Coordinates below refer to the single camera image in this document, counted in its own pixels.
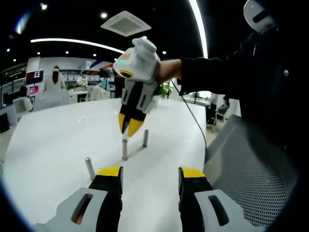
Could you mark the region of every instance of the cable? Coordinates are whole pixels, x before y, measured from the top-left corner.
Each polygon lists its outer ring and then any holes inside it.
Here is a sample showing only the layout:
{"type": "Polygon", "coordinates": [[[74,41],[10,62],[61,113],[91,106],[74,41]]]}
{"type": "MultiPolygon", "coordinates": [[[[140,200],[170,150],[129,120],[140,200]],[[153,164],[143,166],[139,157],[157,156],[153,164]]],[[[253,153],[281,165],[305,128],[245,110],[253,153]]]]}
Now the cable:
{"type": "Polygon", "coordinates": [[[199,125],[199,123],[198,123],[197,119],[195,118],[195,116],[194,116],[192,110],[190,109],[188,103],[185,101],[185,99],[183,98],[183,96],[180,94],[180,91],[177,89],[177,87],[176,87],[176,85],[174,84],[174,82],[173,82],[172,80],[171,80],[171,82],[173,83],[175,89],[177,90],[177,92],[179,93],[179,95],[181,96],[181,98],[183,99],[184,103],[187,105],[187,107],[188,107],[190,113],[192,114],[192,117],[194,118],[195,122],[196,122],[197,125],[198,125],[199,130],[202,132],[202,135],[203,135],[203,138],[204,138],[204,141],[205,141],[205,146],[207,146],[206,137],[205,137],[205,134],[204,134],[204,132],[203,132],[201,126],[199,125]]]}

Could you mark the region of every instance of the desk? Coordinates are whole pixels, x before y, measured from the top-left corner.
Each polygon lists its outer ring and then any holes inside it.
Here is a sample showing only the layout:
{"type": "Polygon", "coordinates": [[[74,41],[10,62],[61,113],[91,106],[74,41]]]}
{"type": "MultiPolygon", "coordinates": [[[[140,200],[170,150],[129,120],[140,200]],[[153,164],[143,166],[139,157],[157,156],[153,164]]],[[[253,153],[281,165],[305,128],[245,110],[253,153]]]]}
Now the desk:
{"type": "MultiPolygon", "coordinates": [[[[22,117],[6,153],[3,177],[8,194],[31,224],[47,222],[59,203],[89,186],[84,159],[90,156],[96,172],[124,167],[119,232],[182,231],[178,168],[203,170],[201,132],[183,102],[160,100],[129,139],[129,159],[122,161],[120,106],[120,99],[89,101],[22,117]],[[148,147],[140,149],[145,129],[148,147]]],[[[206,129],[205,108],[190,108],[206,129]]]]}
{"type": "Polygon", "coordinates": [[[187,103],[193,103],[193,104],[196,104],[196,105],[203,105],[203,106],[206,106],[206,107],[209,107],[211,104],[208,100],[205,100],[204,98],[197,98],[196,100],[192,97],[189,97],[189,96],[184,96],[183,97],[185,99],[185,101],[187,103]]]}
{"type": "Polygon", "coordinates": [[[15,106],[13,104],[7,105],[0,109],[0,115],[7,114],[9,126],[16,126],[17,125],[17,113],[15,106]]]}
{"type": "Polygon", "coordinates": [[[86,97],[87,91],[75,91],[69,92],[69,104],[75,104],[78,102],[78,95],[83,95],[83,98],[86,97]]]}

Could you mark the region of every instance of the potted plant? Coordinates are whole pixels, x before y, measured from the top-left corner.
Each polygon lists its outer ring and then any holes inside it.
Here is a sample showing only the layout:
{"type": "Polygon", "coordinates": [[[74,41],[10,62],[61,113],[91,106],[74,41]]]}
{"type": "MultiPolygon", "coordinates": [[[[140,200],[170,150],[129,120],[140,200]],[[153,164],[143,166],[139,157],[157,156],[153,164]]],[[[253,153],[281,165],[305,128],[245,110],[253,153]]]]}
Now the potted plant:
{"type": "Polygon", "coordinates": [[[192,97],[193,97],[193,98],[198,98],[198,97],[199,97],[199,92],[194,92],[194,93],[192,94],[192,97]]]}
{"type": "Polygon", "coordinates": [[[68,85],[67,85],[67,91],[73,92],[74,89],[75,89],[75,86],[74,86],[73,84],[68,84],[68,85]]]}
{"type": "Polygon", "coordinates": [[[160,85],[160,87],[157,89],[154,95],[158,96],[159,98],[165,99],[165,97],[168,94],[171,94],[172,91],[173,89],[170,86],[160,85]]]}

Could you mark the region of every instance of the metal cylinder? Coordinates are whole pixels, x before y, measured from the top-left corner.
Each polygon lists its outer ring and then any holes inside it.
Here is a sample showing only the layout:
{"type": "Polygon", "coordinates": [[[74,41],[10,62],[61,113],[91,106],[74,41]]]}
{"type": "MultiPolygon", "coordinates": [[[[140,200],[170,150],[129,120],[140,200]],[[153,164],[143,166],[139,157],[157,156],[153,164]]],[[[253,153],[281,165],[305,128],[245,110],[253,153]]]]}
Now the metal cylinder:
{"type": "Polygon", "coordinates": [[[122,140],[122,160],[127,160],[127,139],[122,140]]]}
{"type": "Polygon", "coordinates": [[[144,139],[143,139],[143,147],[146,147],[147,146],[147,143],[148,143],[148,130],[145,130],[144,132],[144,139]]]}
{"type": "Polygon", "coordinates": [[[96,177],[96,174],[95,174],[95,171],[93,170],[93,166],[92,166],[92,162],[91,162],[90,157],[87,157],[85,159],[85,162],[86,162],[86,166],[87,166],[87,169],[88,169],[88,172],[89,172],[89,175],[90,175],[90,179],[93,180],[96,177]]]}

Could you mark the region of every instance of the white helmet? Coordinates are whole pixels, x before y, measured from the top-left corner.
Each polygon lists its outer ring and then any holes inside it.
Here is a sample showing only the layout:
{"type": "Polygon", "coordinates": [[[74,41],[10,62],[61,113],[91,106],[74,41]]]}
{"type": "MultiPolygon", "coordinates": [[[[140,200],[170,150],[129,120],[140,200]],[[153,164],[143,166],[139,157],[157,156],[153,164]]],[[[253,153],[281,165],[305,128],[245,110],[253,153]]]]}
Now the white helmet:
{"type": "Polygon", "coordinates": [[[243,15],[249,26],[260,34],[276,27],[273,18],[265,11],[257,0],[247,0],[243,7],[243,15]]]}

